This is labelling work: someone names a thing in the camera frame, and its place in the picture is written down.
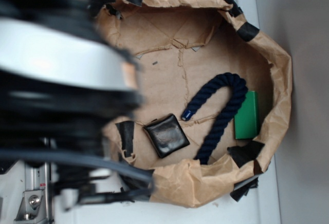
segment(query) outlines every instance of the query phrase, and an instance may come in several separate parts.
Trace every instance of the screw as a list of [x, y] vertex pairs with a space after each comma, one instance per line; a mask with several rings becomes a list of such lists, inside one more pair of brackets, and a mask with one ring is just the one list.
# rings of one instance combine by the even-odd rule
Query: screw
[[29, 203], [31, 206], [34, 206], [34, 205], [40, 203], [40, 198], [37, 195], [30, 196]]
[[29, 219], [31, 219], [31, 214], [30, 214], [30, 213], [25, 213], [25, 214], [23, 215], [23, 219], [24, 219], [24, 220], [29, 220]]

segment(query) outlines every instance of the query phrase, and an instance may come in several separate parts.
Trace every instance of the brown paper bag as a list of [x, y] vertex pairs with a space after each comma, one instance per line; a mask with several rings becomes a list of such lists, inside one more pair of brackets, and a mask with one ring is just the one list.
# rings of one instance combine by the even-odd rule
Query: brown paper bag
[[[145, 103], [136, 111], [131, 155], [122, 150], [115, 126], [128, 118], [111, 122], [104, 133], [112, 142], [113, 158], [119, 152], [136, 167], [154, 169], [156, 191], [150, 201], [198, 207], [233, 191], [235, 183], [265, 172], [288, 129], [290, 56], [247, 23], [231, 0], [117, 0], [111, 5], [116, 15], [103, 8], [98, 27], [109, 43], [139, 56]], [[198, 51], [192, 49], [198, 46], [202, 46]], [[190, 121], [180, 119], [196, 92], [225, 72], [239, 74], [248, 89], [259, 94], [262, 127], [254, 141], [265, 146], [241, 168], [227, 154], [227, 147], [247, 142], [235, 140], [233, 121], [208, 165], [192, 159], [229, 100], [229, 88], [217, 91]], [[178, 118], [190, 145], [160, 159], [142, 127], [169, 113]]]

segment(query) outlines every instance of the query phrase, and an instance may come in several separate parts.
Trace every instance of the green rectangular object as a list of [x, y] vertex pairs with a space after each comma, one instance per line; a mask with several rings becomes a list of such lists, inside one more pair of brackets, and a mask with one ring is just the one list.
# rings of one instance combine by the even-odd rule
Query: green rectangular object
[[236, 139], [254, 138], [259, 134], [260, 125], [258, 117], [258, 94], [248, 91], [241, 108], [234, 116]]

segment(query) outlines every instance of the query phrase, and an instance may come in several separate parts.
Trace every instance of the black cable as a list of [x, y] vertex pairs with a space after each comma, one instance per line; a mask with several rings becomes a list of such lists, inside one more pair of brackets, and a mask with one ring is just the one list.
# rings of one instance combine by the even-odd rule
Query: black cable
[[0, 158], [1, 160], [54, 162], [71, 166], [111, 169], [117, 171], [120, 175], [151, 183], [151, 186], [153, 187], [152, 173], [146, 170], [138, 169], [136, 167], [114, 161], [106, 161], [101, 157], [89, 156], [76, 152], [30, 148], [0, 148]]

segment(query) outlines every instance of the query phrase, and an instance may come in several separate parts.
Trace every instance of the navy blue rope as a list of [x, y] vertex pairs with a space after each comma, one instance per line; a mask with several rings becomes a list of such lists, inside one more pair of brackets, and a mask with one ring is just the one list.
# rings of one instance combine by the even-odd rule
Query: navy blue rope
[[246, 99], [246, 93], [248, 91], [246, 81], [240, 78], [239, 75], [231, 74], [229, 72], [217, 75], [199, 90], [187, 105], [181, 116], [182, 120], [190, 120], [208, 98], [224, 86], [230, 86], [233, 90], [233, 94], [229, 102], [226, 104], [226, 107], [216, 117], [210, 133], [205, 137], [201, 148], [194, 158], [195, 160], [199, 159], [201, 164], [208, 163], [212, 151], [217, 147], [217, 144], [224, 133], [224, 129], [236, 115], [243, 101]]

